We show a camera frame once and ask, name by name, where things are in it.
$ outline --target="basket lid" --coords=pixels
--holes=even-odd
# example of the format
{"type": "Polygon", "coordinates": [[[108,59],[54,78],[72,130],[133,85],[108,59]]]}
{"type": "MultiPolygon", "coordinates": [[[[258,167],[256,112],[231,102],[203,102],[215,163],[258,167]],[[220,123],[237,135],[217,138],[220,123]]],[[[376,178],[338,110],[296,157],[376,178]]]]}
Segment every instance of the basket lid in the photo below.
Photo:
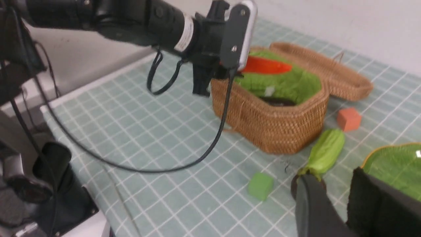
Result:
{"type": "Polygon", "coordinates": [[[321,80],[327,80],[329,93],[333,96],[357,101],[366,98],[373,90],[368,78],[341,64],[343,53],[330,59],[311,49],[284,42],[272,43],[269,50],[318,75],[321,80]]]}

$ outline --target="screw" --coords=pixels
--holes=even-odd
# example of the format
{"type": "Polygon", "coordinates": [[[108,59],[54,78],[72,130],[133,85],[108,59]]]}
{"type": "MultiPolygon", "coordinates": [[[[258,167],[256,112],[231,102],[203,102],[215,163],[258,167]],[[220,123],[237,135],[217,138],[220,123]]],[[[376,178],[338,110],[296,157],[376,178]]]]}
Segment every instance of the screw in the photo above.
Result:
{"type": "Polygon", "coordinates": [[[160,7],[158,7],[157,9],[155,9],[155,15],[158,18],[161,18],[162,16],[164,16],[164,10],[160,7]]]}

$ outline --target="green cube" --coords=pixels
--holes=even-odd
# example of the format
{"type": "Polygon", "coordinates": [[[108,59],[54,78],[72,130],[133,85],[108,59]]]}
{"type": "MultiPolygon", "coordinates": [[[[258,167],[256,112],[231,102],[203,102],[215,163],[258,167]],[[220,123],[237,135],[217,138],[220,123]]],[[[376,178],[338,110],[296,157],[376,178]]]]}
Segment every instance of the green cube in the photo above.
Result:
{"type": "Polygon", "coordinates": [[[273,178],[267,174],[256,173],[248,183],[248,194],[265,201],[273,190],[273,178]]]}

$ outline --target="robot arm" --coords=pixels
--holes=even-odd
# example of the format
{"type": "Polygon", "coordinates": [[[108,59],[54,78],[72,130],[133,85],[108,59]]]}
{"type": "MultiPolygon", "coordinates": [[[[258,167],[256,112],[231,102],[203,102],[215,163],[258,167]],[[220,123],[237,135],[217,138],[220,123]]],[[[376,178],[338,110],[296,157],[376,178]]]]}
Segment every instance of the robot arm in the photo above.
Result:
{"type": "Polygon", "coordinates": [[[9,0],[9,3],[33,27],[96,31],[110,40],[153,46],[191,62],[193,93],[204,96],[209,96],[207,87],[211,78],[225,79],[227,69],[245,66],[257,15],[252,0],[234,6],[231,12],[237,14],[228,21],[225,11],[229,4],[224,0],[214,0],[206,17],[198,13],[188,16],[163,0],[9,0]]]}

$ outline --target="green vegetable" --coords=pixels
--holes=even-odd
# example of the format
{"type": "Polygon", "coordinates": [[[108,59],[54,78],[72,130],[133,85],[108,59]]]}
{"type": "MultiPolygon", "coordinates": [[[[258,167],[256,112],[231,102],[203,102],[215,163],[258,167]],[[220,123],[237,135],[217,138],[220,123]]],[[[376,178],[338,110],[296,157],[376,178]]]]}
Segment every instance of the green vegetable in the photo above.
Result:
{"type": "Polygon", "coordinates": [[[364,172],[421,202],[421,143],[382,147],[371,153],[364,172]]]}
{"type": "Polygon", "coordinates": [[[345,144],[345,134],[339,129],[326,130],[312,148],[307,165],[298,171],[298,175],[310,173],[321,181],[336,162],[345,144]]]}

